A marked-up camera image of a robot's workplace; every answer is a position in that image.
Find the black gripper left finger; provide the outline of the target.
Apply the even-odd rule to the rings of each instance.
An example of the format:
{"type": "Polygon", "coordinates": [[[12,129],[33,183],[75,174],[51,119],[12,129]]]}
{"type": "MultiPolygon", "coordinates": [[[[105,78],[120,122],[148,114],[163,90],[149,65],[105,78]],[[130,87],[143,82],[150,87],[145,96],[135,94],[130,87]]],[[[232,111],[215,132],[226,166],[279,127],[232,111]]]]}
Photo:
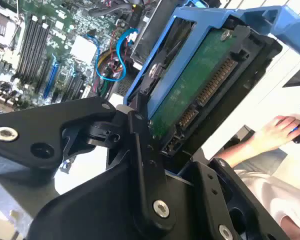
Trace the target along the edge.
{"type": "Polygon", "coordinates": [[[163,166],[146,116],[95,96],[0,114],[0,179],[38,189],[62,163],[98,146],[108,150],[108,170],[133,160],[163,166]]]}

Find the person's hand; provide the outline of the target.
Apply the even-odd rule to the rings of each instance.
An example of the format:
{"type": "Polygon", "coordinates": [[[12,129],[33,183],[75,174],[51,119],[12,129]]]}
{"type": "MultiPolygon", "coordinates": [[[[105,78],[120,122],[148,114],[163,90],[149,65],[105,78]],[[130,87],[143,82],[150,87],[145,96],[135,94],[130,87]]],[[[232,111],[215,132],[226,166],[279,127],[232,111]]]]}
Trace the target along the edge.
{"type": "Polygon", "coordinates": [[[275,150],[300,135],[300,120],[294,116],[276,116],[249,140],[258,153],[275,150]]]}

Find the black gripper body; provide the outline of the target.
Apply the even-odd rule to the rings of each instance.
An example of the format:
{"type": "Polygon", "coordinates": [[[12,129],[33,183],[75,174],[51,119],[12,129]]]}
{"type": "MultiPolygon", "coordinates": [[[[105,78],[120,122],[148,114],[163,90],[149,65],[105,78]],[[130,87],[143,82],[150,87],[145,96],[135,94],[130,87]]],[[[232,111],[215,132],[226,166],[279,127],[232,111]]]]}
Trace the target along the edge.
{"type": "Polygon", "coordinates": [[[201,163],[182,177],[160,162],[135,159],[50,201],[32,222],[29,240],[198,240],[196,190],[201,163]]]}

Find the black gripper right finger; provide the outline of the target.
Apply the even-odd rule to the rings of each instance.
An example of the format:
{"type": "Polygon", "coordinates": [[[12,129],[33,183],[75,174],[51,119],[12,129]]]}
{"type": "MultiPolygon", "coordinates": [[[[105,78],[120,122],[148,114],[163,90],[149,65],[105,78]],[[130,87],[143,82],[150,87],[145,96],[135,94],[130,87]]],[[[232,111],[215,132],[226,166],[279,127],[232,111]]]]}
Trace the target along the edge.
{"type": "Polygon", "coordinates": [[[222,159],[189,166],[199,229],[207,240],[287,240],[232,168],[222,159]]]}

